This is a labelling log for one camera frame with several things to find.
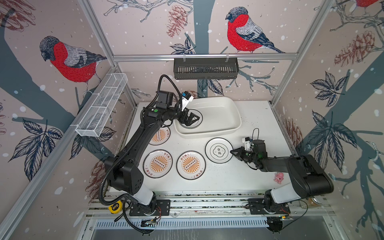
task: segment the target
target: orange sunburst design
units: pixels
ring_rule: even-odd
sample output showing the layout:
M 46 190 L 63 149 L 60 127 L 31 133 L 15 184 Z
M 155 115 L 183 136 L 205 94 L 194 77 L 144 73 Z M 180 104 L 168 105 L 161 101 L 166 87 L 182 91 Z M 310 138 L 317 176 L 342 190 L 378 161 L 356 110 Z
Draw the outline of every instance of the orange sunburst design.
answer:
M 200 167 L 200 161 L 193 156 L 186 157 L 182 162 L 184 172 L 193 174 L 197 172 Z
M 156 156 L 151 160 L 151 169 L 154 172 L 162 172 L 168 166 L 168 159 L 164 156 Z
M 156 132 L 155 135 L 153 135 L 152 141 L 161 142 L 165 139 L 166 135 L 167 135 L 167 133 L 163 129 L 160 129 Z

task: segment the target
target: pink toy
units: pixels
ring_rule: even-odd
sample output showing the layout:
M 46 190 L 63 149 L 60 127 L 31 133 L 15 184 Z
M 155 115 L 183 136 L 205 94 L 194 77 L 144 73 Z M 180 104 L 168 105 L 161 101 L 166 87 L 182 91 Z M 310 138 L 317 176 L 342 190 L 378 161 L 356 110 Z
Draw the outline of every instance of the pink toy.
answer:
M 275 179 L 274 181 L 277 182 L 278 184 L 281 184 L 281 182 L 284 180 L 284 173 L 282 172 L 276 172 L 275 173 Z

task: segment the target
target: round plate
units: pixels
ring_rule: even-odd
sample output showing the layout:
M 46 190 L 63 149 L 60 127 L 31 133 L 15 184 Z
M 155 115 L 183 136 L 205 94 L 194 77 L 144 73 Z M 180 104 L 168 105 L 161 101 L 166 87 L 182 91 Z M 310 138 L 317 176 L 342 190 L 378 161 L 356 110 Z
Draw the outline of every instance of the round plate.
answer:
M 225 163 L 232 158 L 230 151 L 233 147 L 224 138 L 213 138 L 205 146 L 205 154 L 208 159 L 215 163 Z
M 155 135 L 153 135 L 151 141 L 149 142 L 150 145 L 160 145 L 165 143 L 170 136 L 170 129 L 169 127 L 162 127 L 160 128 Z
M 166 175 L 172 167 L 172 156 L 164 150 L 155 150 L 144 159 L 143 171 L 151 178 Z
M 183 153 L 176 163 L 176 169 L 179 175 L 188 180 L 194 180 L 205 171 L 205 159 L 203 155 L 195 151 Z
M 199 111 L 197 111 L 197 110 L 195 110 L 195 109 L 190 109 L 190 110 L 189 110 L 189 113 L 194 113 L 194 114 L 196 114 L 197 116 L 200 117 L 200 119 L 199 119 L 198 121 L 194 122 L 191 126 L 186 126 L 186 125 L 184 125 L 184 124 L 181 124 L 181 126 L 182 126 L 182 127 L 185 127 L 185 128 L 188 128 L 188 129 L 193 129 L 193 128 L 198 127 L 198 126 L 201 124 L 201 122 L 203 121 L 203 115 L 202 115 Z

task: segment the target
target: bird illustration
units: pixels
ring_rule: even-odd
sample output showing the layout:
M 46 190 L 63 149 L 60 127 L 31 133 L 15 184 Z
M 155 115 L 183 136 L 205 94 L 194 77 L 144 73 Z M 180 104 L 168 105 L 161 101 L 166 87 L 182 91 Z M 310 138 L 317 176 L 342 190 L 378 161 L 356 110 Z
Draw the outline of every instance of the bird illustration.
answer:
M 261 48 L 269 48 L 278 53 L 284 53 L 277 49 L 265 36 L 263 30 L 252 21 L 246 8 L 232 8 L 225 19 L 228 20 L 228 40 L 237 49 L 236 53 L 239 51 L 252 53 Z
M 88 80 L 96 74 L 97 65 L 106 57 L 91 53 L 84 48 L 72 47 L 60 42 L 53 36 L 45 37 L 40 43 L 41 56 L 44 61 L 50 60 L 59 72 L 68 80 L 76 83 L 87 83 L 87 89 L 83 92 L 92 93 L 88 90 Z
M 342 4 L 344 4 L 344 3 L 346 3 L 346 2 L 349 2 L 349 1 L 351 1 L 351 0 L 345 0 L 345 1 L 342 1 L 341 3 L 339 3 L 339 5 L 342 5 Z M 364 12 L 365 12 L 365 14 L 367 14 L 366 7 L 368 7 L 368 6 L 372 5 L 372 4 L 374 4 L 374 3 L 377 2 L 378 0 L 352 0 L 352 1 L 354 1 L 355 4 L 354 4 L 354 8 L 353 8 L 353 9 L 352 9 L 352 8 L 350 9 L 351 14 L 353 13 L 353 11 L 354 11 L 357 7 L 363 7 L 363 8 L 364 8 Z

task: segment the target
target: white wire basket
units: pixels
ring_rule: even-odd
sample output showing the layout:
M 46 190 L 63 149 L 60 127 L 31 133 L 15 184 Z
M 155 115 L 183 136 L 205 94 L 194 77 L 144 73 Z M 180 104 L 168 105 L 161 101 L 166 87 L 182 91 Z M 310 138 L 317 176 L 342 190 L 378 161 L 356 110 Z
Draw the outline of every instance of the white wire basket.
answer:
M 93 101 L 92 106 L 76 127 L 76 132 L 80 136 L 100 136 L 127 81 L 127 76 L 124 73 L 111 74 L 107 83 Z

